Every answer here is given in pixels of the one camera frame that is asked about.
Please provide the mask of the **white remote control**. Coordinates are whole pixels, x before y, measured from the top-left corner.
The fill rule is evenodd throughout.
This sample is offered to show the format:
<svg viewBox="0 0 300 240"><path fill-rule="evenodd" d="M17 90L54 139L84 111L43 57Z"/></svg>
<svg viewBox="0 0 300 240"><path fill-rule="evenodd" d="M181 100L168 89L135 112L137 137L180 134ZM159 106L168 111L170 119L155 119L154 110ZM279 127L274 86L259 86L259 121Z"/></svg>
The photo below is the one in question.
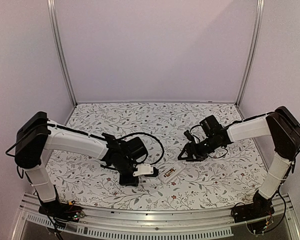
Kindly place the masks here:
<svg viewBox="0 0 300 240"><path fill-rule="evenodd" d="M182 162L175 162L173 165L164 170L159 176L158 179L166 184L172 181L178 174L180 174L186 165Z"/></svg>

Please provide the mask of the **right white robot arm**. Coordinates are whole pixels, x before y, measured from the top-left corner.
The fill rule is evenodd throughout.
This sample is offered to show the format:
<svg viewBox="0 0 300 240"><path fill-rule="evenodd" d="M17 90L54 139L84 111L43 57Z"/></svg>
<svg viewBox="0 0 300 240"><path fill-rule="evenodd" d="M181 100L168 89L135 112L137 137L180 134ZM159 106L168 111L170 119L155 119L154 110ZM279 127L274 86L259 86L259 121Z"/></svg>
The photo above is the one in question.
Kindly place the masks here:
<svg viewBox="0 0 300 240"><path fill-rule="evenodd" d="M243 140L268 138L273 145L273 160L268 167L264 182L256 192L260 199L249 206L252 218L259 218L268 210L268 203L288 177L295 170L296 158L300 153L300 123L285 106L236 120L223 126L214 115L209 115L198 124L205 138L196 141L191 130L184 132L188 142L184 145L178 160L203 161L219 148Z"/></svg>

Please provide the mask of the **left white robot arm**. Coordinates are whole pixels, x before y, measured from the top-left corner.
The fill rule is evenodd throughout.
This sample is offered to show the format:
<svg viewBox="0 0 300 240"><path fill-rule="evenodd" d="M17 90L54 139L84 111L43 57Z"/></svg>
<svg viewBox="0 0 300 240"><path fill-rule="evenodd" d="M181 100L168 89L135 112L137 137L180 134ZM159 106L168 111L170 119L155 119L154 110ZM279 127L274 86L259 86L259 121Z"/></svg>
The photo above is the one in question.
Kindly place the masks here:
<svg viewBox="0 0 300 240"><path fill-rule="evenodd" d="M121 180L137 181L134 176L138 159L148 156L148 151L139 137L128 141L103 133L96 136L58 124L48 119L47 113L38 111L18 131L16 142L5 151L13 157L16 165L24 170L45 203L45 209L53 216L64 213L64 205L59 202L58 193L41 161L45 150L58 150L86 155L111 167L120 174Z"/></svg>

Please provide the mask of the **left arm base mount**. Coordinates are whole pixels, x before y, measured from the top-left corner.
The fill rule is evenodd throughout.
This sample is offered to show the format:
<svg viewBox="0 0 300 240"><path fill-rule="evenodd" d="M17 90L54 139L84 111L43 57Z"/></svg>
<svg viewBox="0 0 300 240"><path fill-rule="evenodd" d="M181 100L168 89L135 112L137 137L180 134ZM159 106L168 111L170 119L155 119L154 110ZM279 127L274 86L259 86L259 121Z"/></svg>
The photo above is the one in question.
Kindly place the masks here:
<svg viewBox="0 0 300 240"><path fill-rule="evenodd" d="M85 216L83 208L76 205L76 201L72 200L67 203L61 202L59 194L55 190L55 198L49 201L43 201L39 194L38 200L40 202L39 213L46 214L56 220L63 222L78 222L79 219Z"/></svg>

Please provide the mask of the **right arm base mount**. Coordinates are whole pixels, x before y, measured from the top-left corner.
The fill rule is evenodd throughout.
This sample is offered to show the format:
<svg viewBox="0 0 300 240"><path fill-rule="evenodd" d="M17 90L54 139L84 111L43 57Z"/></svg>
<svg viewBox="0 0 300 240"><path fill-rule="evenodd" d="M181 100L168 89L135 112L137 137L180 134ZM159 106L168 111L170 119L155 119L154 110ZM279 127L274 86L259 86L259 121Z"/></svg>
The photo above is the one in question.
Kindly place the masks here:
<svg viewBox="0 0 300 240"><path fill-rule="evenodd" d="M231 209L231 216L235 223L250 221L275 213L272 198L266 199L257 191L253 198L252 203L249 204L236 204Z"/></svg>

